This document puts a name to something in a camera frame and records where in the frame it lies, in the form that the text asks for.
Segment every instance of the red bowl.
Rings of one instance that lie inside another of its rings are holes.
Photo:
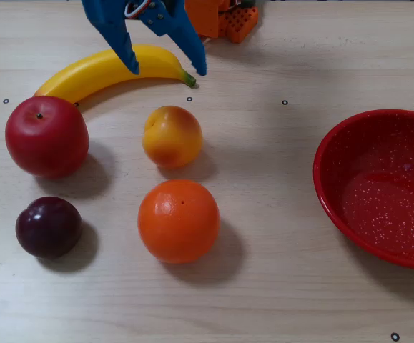
[[[313,178],[345,236],[414,268],[414,112],[380,109],[342,121],[318,147]]]

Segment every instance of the yellow banana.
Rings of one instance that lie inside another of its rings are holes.
[[[110,49],[62,69],[45,82],[34,96],[57,96],[73,104],[112,84],[148,77],[178,79],[190,87],[195,85],[195,78],[181,67],[170,51],[152,45],[134,45],[133,48],[140,64],[139,75],[133,75]]]

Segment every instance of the table surface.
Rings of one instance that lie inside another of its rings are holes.
[[[6,120],[56,71],[107,45],[79,3],[0,3],[0,342],[372,343],[397,332],[414,343],[414,271],[347,242],[312,184],[316,148],[336,123],[414,110],[414,4],[268,3],[261,13],[243,44],[206,43],[198,89],[141,80],[82,101],[90,156],[46,182],[10,159]],[[129,30],[193,71],[167,37],[139,22]],[[168,104],[191,111],[206,141],[195,163],[170,173],[141,143],[147,116]],[[198,263],[168,267],[140,242],[136,216],[174,177],[213,193],[222,227]],[[86,222],[78,246],[50,263],[14,234],[19,212],[45,194]]]

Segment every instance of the toy fruit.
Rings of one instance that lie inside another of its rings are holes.
[[[166,263],[193,262],[208,252],[218,235],[216,201],[201,184],[170,180],[143,199],[138,228],[144,245]]]
[[[28,253],[53,259],[67,253],[78,242],[81,216],[68,201],[43,197],[32,202],[16,221],[16,237]]]
[[[184,166],[196,158],[201,148],[199,122],[181,107],[160,107],[144,125],[144,152],[160,167]]]
[[[152,45],[135,45],[140,74],[134,75],[113,50],[105,50],[79,60],[61,70],[43,84],[34,96],[52,95],[72,104],[102,88],[123,81],[148,77],[178,79],[189,87],[195,78],[189,75],[170,51]]]
[[[16,164],[36,177],[71,174],[89,148],[81,113],[54,96],[30,98],[17,106],[6,123],[5,140]]]

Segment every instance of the red apple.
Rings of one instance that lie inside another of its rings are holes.
[[[11,113],[5,129],[11,158],[36,177],[65,177],[87,156],[89,135],[78,109],[55,96],[35,96]]]

